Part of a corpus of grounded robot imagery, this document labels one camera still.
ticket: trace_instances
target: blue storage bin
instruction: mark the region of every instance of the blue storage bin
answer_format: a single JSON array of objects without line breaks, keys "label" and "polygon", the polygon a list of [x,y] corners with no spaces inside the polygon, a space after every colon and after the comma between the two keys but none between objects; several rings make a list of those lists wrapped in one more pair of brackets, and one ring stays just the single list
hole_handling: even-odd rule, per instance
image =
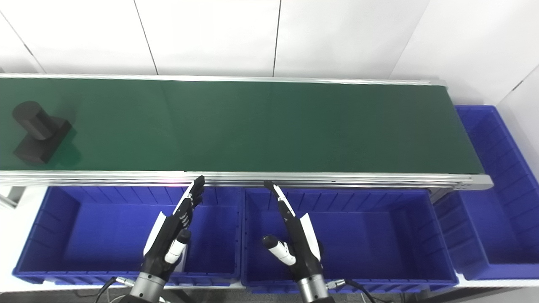
[{"label": "blue storage bin", "polygon": [[[354,279],[371,292],[435,291],[457,283],[427,191],[283,191],[297,216],[309,213],[328,281]],[[266,234],[288,240],[275,197],[246,189],[244,211],[242,283],[259,293],[297,292],[287,266],[262,244]]]},{"label": "blue storage bin", "polygon": [[[31,283],[103,284],[136,278],[160,211],[182,187],[50,187],[13,275]],[[239,279],[243,189],[206,187],[189,229],[185,272],[174,285],[229,285]]]},{"label": "blue storage bin", "polygon": [[494,187],[434,206],[455,266],[468,280],[539,279],[539,186],[493,106],[456,106]]}]

